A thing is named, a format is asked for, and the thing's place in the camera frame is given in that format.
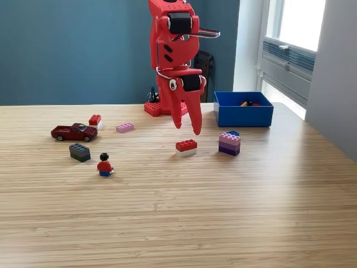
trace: toy car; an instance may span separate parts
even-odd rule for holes
[[[95,127],[87,127],[84,124],[75,123],[71,127],[57,126],[51,131],[51,136],[59,141],[84,140],[86,142],[95,138],[98,131]]]

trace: lego minifigure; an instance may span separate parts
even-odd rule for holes
[[[109,155],[106,154],[105,152],[100,155],[100,160],[101,162],[97,166],[97,171],[99,171],[100,176],[106,176],[109,177],[114,173],[114,169],[110,165],[109,161]]]

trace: window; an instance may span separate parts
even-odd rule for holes
[[[275,92],[306,108],[325,1],[264,0],[258,91]]]
[[[266,36],[317,51],[326,0],[271,0]]]

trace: blue bin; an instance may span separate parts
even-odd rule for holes
[[[261,106],[241,107],[249,99]],[[270,127],[274,106],[261,92],[215,92],[214,114],[219,127]]]

